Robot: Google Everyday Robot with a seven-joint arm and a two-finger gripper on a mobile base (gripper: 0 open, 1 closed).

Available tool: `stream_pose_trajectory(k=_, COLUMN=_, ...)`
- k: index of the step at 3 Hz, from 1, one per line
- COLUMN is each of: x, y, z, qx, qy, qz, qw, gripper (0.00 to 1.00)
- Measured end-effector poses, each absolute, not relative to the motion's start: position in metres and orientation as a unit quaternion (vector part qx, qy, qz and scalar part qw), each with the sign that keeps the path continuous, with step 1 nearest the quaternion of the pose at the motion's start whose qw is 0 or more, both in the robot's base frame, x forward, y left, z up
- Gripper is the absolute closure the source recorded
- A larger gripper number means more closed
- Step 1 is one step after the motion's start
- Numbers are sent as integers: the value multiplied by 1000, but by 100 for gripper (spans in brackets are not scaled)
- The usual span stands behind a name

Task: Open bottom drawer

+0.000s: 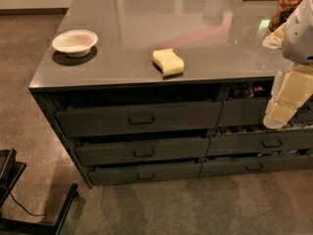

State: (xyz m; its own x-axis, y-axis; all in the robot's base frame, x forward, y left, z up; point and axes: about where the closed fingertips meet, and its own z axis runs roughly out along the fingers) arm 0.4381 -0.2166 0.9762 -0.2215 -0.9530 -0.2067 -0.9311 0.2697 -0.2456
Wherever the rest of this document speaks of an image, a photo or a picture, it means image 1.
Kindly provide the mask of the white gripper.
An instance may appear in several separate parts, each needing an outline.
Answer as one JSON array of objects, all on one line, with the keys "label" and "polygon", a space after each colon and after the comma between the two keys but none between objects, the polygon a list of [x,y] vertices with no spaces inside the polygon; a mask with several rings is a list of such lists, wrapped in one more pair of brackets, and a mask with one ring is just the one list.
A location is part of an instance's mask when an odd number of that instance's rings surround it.
[{"label": "white gripper", "polygon": [[313,66],[294,64],[275,76],[263,124],[270,129],[285,126],[313,95]]}]

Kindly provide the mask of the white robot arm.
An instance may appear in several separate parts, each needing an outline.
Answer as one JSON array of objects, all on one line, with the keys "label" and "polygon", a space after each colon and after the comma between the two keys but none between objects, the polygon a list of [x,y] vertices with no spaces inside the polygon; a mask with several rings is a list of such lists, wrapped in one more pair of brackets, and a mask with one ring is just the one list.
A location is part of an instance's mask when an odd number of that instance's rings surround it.
[{"label": "white robot arm", "polygon": [[275,76],[263,124],[270,129],[285,126],[313,95],[313,0],[302,0],[285,23],[283,56],[292,61]]}]

